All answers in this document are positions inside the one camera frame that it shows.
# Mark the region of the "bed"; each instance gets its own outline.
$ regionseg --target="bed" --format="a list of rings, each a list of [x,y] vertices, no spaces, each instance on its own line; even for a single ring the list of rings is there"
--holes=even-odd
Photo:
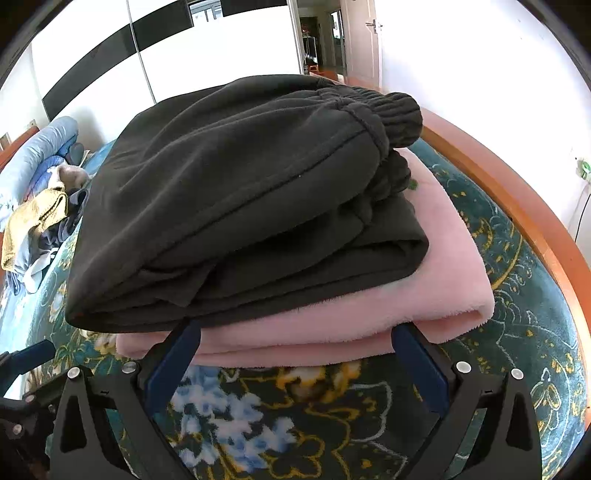
[[[591,305],[583,289],[591,273],[558,219],[515,172],[453,125],[423,114],[423,137],[410,150],[466,222],[496,302],[491,321],[441,348],[454,362],[468,361],[483,372],[523,370],[538,418],[543,478],[550,479],[589,424]],[[90,174],[112,145],[84,165]],[[19,349],[48,338],[57,349],[52,362],[13,387],[13,395],[72,365],[111,372],[127,360],[115,352],[115,335],[79,330],[64,320],[76,239],[77,231],[36,294],[14,296],[4,288],[1,346]],[[113,412],[109,419],[126,460],[139,472],[121,422]],[[465,463],[482,419],[477,412],[450,477]],[[190,367],[157,417],[183,462],[204,479],[396,478],[435,420],[395,355],[325,368]]]

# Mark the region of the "door handle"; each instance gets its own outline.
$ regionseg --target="door handle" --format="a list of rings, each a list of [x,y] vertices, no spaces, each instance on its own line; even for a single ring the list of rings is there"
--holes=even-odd
[[[374,21],[372,21],[371,23],[369,23],[369,22],[366,22],[365,24],[366,24],[368,27],[373,27],[373,28],[374,28],[374,33],[375,33],[375,34],[377,34],[377,33],[378,33],[378,31],[376,30],[376,26],[375,26],[375,18],[374,18]]]

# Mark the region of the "sliding wardrobe door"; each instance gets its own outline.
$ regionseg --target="sliding wardrobe door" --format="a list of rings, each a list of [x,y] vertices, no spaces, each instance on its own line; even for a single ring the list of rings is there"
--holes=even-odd
[[[157,102],[245,76],[300,72],[286,0],[129,0],[129,6]]]
[[[73,0],[32,42],[49,119],[70,115],[79,141],[96,149],[154,104],[125,0]]]

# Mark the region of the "black metal bracket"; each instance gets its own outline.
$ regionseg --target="black metal bracket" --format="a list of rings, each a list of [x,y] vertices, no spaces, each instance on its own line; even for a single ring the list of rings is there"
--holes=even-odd
[[[478,408],[487,408],[486,416],[472,453],[456,478],[541,478],[535,412],[519,375],[485,375],[465,362],[451,365],[412,324],[395,327],[391,338],[421,396],[440,415],[401,479],[444,478]],[[187,320],[152,347],[143,360],[127,362],[121,371],[94,376],[86,367],[73,367],[28,392],[23,400],[2,399],[0,471],[8,473],[8,478],[33,480],[35,469],[41,468],[49,471],[51,480],[77,480],[80,471],[76,466],[91,465],[84,472],[89,480],[134,479],[109,425],[105,412],[109,408],[119,412],[141,465],[141,471],[135,472],[140,478],[192,480],[192,473],[152,417],[166,407],[199,342],[199,325]],[[26,354],[20,358],[31,366]],[[0,359],[0,381],[22,370],[20,361],[16,370],[14,365],[7,369],[7,365],[11,362],[5,355]],[[47,456],[45,443],[50,433],[54,438]]]

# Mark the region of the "wooden headboard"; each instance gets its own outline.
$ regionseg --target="wooden headboard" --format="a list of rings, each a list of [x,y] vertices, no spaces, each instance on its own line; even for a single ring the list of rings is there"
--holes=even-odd
[[[0,171],[6,166],[6,164],[11,160],[14,154],[17,152],[19,148],[22,147],[23,143],[25,143],[29,138],[35,135],[39,131],[38,127],[31,127],[29,130],[24,132],[20,137],[18,137],[14,142],[12,142],[8,148],[4,151],[0,152]]]

